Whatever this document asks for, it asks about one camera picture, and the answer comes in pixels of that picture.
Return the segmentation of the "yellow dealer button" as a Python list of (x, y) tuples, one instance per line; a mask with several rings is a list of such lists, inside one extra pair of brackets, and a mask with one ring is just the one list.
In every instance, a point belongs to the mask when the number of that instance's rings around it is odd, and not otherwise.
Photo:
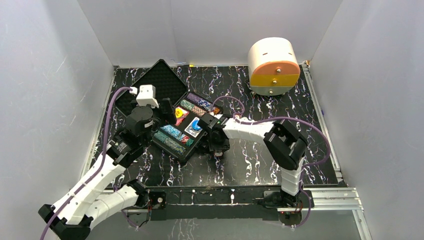
[(175, 109), (175, 116), (177, 119), (185, 118), (188, 112), (181, 107), (177, 107)]

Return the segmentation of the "blue playing card deck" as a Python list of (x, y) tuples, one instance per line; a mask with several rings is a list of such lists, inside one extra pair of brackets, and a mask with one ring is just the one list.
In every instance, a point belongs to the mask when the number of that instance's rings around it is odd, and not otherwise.
[(191, 127), (191, 123), (192, 123), (192, 121), (188, 124), (188, 126), (184, 129), (184, 131), (188, 134), (188, 135), (190, 135), (190, 136), (192, 136), (193, 138), (197, 138), (200, 134), (201, 134), (201, 132), (203, 131), (203, 129), (201, 130), (201, 131), (194, 131), (193, 129), (192, 129), (192, 127)]

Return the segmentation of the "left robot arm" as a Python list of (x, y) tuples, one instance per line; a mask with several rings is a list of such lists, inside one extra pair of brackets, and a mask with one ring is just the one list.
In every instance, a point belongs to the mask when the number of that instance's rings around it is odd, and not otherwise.
[(157, 108), (150, 104), (136, 106), (80, 181), (60, 200), (39, 209), (47, 229), (61, 240), (85, 240), (95, 226), (115, 213), (147, 206), (150, 191), (138, 180), (131, 180), (106, 198), (98, 197), (143, 154), (160, 127), (175, 122), (175, 107), (169, 98), (163, 98)]

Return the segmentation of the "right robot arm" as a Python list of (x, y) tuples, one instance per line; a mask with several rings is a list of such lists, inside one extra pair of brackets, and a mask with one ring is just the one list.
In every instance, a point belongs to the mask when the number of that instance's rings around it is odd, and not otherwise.
[(230, 139), (266, 146), (281, 171), (279, 191), (266, 190), (261, 204), (266, 208), (296, 207), (301, 199), (301, 173), (307, 149), (306, 138), (288, 120), (248, 121), (228, 114), (204, 114), (197, 125), (206, 132), (206, 148), (214, 154), (230, 149)]

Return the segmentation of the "red playing card deck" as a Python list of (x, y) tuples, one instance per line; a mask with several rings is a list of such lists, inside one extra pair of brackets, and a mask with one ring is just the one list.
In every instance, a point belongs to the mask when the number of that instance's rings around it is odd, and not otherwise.
[(182, 121), (186, 118), (186, 117), (184, 117), (184, 118), (180, 118), (180, 119), (177, 119), (176, 118), (176, 123), (175, 123), (175, 125), (176, 126), (179, 126), (181, 123), (182, 123)]

